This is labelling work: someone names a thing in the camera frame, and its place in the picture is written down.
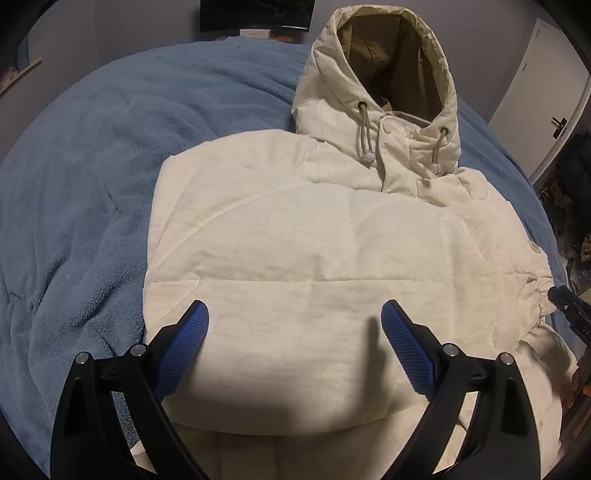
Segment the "right hand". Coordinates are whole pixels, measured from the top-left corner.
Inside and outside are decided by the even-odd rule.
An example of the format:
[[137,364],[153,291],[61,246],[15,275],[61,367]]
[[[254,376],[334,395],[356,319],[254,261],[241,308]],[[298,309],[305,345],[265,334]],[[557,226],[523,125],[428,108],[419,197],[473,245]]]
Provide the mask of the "right hand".
[[562,407],[566,411],[571,408],[575,402],[575,398],[584,393],[586,396],[590,395],[590,348],[587,347],[577,361],[577,368],[574,371],[570,386],[562,396]]

